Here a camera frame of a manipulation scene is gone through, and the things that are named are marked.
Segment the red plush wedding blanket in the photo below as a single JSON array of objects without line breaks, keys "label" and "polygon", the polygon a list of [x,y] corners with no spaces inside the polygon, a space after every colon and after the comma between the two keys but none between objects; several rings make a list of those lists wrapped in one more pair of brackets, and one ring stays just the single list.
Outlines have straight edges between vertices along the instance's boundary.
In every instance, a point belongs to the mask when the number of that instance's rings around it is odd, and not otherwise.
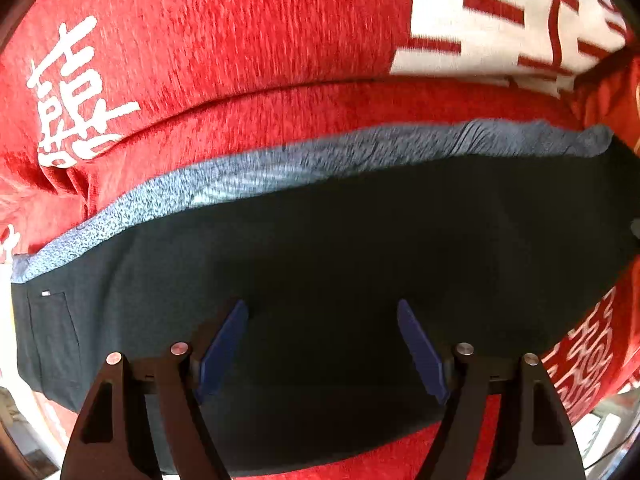
[{"label": "red plush wedding blanket", "polygon": [[371,128],[473,120],[546,122],[574,132],[608,128],[584,128],[570,106],[546,96],[467,82],[363,80],[273,88],[169,117],[68,169],[41,169],[1,147],[1,215],[23,237],[17,257],[28,256],[144,182],[199,162]]}]

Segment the red plush wedding pillow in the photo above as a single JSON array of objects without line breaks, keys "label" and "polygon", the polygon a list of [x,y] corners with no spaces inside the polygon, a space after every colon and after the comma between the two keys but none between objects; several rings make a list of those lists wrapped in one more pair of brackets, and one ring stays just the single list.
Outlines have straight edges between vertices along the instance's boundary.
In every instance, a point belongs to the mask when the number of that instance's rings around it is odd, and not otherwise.
[{"label": "red plush wedding pillow", "polygon": [[37,0],[1,55],[1,146],[70,168],[202,104],[326,81],[553,92],[630,37],[613,0]]}]

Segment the black and grey patterned pants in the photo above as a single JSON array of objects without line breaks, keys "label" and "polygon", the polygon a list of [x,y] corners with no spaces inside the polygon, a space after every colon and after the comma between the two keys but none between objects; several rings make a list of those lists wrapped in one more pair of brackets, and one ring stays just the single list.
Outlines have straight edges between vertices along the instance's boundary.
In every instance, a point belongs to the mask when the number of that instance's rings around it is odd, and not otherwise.
[{"label": "black and grey patterned pants", "polygon": [[639,159],[605,126],[394,125],[151,179],[13,263],[17,370],[78,411],[111,352],[158,356],[234,300],[203,415],[232,474],[353,456],[432,424],[397,324],[549,350],[638,255]]}]

